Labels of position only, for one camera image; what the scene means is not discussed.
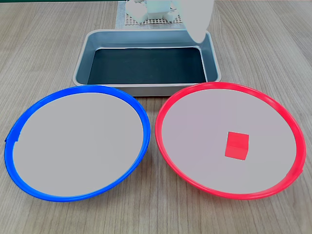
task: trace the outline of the table surface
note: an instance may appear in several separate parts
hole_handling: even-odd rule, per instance
[[[7,134],[32,104],[73,86],[86,34],[113,29],[117,4],[0,4],[0,233],[311,234],[312,1],[216,1],[209,26],[222,81],[268,94],[302,128],[305,168],[285,191],[252,201],[204,193],[169,168],[154,134],[131,176],[97,197],[53,203],[13,183],[3,160]],[[138,100],[154,132],[166,98]]]

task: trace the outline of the cube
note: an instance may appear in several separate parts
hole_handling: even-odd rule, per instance
[[[229,132],[225,156],[246,160],[249,149],[249,135]]]

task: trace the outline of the red cube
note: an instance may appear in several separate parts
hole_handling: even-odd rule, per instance
[[[249,147],[249,135],[229,132],[225,156],[245,160]]]

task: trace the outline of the red plate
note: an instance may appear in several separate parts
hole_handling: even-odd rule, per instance
[[[269,96],[232,83],[202,83],[171,96],[160,109],[155,135],[180,177],[231,199],[286,189],[306,159],[304,136],[291,114]]]

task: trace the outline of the wire rack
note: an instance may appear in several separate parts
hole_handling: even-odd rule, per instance
[[[164,24],[164,23],[183,23],[180,15],[173,22],[168,22],[166,19],[147,19],[143,23],[136,22],[131,16],[126,14],[125,25],[146,25],[146,24]]]

